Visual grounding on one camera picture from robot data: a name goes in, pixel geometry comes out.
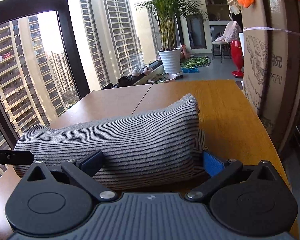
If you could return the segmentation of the grey striped sweater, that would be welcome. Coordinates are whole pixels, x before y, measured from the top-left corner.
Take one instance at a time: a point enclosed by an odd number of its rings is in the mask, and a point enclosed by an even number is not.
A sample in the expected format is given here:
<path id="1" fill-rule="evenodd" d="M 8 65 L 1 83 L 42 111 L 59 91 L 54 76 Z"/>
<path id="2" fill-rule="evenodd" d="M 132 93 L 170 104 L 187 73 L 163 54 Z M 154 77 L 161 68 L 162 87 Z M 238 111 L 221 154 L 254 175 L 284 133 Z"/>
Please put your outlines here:
<path id="1" fill-rule="evenodd" d="M 205 133 L 196 98 L 187 94 L 166 108 L 52 129 L 34 125 L 15 150 L 30 151 L 48 166 L 102 151 L 94 175 L 113 190 L 187 181 L 204 174 Z"/>

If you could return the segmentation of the folding chair with pink cloth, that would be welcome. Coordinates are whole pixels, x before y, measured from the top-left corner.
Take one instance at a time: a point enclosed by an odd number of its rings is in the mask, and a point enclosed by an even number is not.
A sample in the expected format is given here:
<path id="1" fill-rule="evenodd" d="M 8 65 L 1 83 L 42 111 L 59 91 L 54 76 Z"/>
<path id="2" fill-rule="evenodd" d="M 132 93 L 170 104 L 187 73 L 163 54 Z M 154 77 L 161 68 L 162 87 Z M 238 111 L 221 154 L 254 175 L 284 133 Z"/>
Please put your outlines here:
<path id="1" fill-rule="evenodd" d="M 226 49 L 229 49 L 229 46 L 232 41 L 240 41 L 239 34 L 242 32 L 242 28 L 237 23 L 237 21 L 229 21 L 226 25 L 226 28 L 224 30 L 224 33 L 215 38 L 211 44 L 212 44 L 212 59 L 217 55 L 215 53 L 215 47 L 219 48 L 219 54 L 218 56 L 221 59 L 221 62 L 223 62 L 223 47 L 225 46 Z"/>

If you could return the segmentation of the large cardboard box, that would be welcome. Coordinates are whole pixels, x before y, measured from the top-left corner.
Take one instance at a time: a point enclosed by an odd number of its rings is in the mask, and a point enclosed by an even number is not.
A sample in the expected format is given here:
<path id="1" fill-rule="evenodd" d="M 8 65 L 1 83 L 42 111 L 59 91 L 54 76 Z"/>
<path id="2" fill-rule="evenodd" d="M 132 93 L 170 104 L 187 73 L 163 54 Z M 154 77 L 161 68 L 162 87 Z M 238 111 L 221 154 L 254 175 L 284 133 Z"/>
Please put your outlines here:
<path id="1" fill-rule="evenodd" d="M 243 92 L 281 152 L 300 119 L 300 0 L 254 0 L 242 19 Z"/>

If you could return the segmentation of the black shoe on sill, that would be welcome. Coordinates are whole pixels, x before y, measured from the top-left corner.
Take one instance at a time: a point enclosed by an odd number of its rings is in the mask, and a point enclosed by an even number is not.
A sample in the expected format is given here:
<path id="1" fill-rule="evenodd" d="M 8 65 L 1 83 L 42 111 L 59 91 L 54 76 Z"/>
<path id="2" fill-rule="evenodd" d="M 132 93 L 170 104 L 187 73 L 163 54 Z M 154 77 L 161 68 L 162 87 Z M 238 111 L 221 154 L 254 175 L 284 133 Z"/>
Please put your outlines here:
<path id="1" fill-rule="evenodd" d="M 102 87 L 102 90 L 111 89 L 111 88 L 121 88 L 121 87 L 129 87 L 134 85 L 137 81 L 140 80 L 140 77 L 136 76 L 122 76 L 118 79 L 116 84 L 108 83 L 107 85 Z"/>

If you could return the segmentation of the green vegetables on floor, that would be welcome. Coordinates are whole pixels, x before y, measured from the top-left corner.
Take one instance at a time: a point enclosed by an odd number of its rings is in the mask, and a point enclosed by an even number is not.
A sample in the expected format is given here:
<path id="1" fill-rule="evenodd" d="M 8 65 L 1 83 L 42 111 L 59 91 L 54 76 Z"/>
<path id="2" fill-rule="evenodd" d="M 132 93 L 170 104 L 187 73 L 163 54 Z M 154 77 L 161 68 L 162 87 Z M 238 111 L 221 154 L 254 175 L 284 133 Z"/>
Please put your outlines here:
<path id="1" fill-rule="evenodd" d="M 189 59 L 184 60 L 180 66 L 183 69 L 194 69 L 199 67 L 209 66 L 211 63 L 211 59 L 207 56 L 200 57 L 191 57 Z"/>

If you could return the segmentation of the white basin with greens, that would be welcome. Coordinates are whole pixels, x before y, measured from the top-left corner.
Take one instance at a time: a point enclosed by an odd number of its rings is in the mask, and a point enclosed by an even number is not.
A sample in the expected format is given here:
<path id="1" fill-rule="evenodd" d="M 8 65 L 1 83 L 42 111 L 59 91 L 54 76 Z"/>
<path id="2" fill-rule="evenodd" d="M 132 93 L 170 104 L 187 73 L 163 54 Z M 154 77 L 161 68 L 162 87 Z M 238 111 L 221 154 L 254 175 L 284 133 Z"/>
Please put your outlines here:
<path id="1" fill-rule="evenodd" d="M 176 74 L 162 73 L 148 79 L 149 83 L 167 83 L 174 81 L 178 76 Z"/>

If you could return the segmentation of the white ribbed plant pot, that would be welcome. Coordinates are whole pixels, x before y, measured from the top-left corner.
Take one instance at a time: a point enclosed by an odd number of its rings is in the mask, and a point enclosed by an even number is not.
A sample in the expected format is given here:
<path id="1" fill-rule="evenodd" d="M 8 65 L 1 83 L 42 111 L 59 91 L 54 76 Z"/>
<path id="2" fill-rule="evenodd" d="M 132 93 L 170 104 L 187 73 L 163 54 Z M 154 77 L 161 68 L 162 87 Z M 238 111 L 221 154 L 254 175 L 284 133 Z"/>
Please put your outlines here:
<path id="1" fill-rule="evenodd" d="M 180 66 L 180 49 L 158 51 L 158 53 L 163 64 L 164 72 L 168 74 L 175 74 L 177 76 L 181 76 L 183 74 Z"/>

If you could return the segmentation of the green palm plant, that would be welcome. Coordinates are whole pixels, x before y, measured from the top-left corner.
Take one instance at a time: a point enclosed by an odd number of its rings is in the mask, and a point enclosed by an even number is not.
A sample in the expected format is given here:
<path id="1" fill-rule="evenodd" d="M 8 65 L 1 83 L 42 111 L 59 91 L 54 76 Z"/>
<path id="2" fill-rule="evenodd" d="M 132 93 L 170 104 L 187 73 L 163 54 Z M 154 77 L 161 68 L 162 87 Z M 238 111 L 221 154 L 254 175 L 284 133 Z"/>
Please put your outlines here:
<path id="1" fill-rule="evenodd" d="M 171 51 L 177 49 L 174 22 L 177 17 L 199 15 L 207 19 L 203 5 L 195 0 L 147 0 L 137 4 L 150 11 L 157 20 L 161 50 Z"/>

